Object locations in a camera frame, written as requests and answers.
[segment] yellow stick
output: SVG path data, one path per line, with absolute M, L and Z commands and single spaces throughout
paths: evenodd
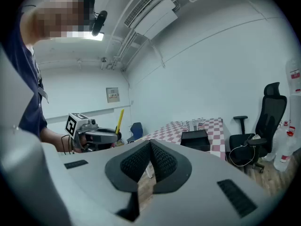
M 120 112 L 120 116 L 119 116 L 119 121 L 118 121 L 118 125 L 117 125 L 117 128 L 116 128 L 116 134 L 119 133 L 119 130 L 120 130 L 120 125 L 121 125 L 121 121 L 122 121 L 122 117 L 123 117 L 123 112 L 124 112 L 124 109 L 121 110 Z

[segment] pink checkered tablecloth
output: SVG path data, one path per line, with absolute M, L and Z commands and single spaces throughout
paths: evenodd
M 152 134 L 148 134 L 139 140 L 158 139 L 175 144 L 181 143 L 183 132 L 182 121 L 173 121 Z M 225 139 L 222 127 L 222 118 L 212 118 L 205 121 L 205 130 L 210 142 L 210 154 L 216 155 L 225 160 Z

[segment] air conditioner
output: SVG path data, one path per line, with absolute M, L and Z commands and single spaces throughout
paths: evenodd
M 140 0 L 127 16 L 124 24 L 136 33 L 154 38 L 178 17 L 171 0 Z

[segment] chair headrest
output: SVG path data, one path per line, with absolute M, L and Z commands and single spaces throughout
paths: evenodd
M 272 84 L 268 84 L 264 88 L 264 95 L 265 96 L 280 96 L 279 84 L 280 84 L 280 82 L 275 82 L 275 83 L 272 83 Z

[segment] navy blue t-shirt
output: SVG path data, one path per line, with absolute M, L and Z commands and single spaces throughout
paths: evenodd
M 33 97 L 22 116 L 19 127 L 39 138 L 41 130 L 47 126 L 41 106 L 42 96 L 38 93 L 39 86 L 43 88 L 43 84 L 41 78 L 39 79 L 39 69 L 34 55 L 22 40 L 20 31 L 21 16 L 22 13 L 17 15 L 14 28 L 2 44 L 13 67 L 33 91 Z

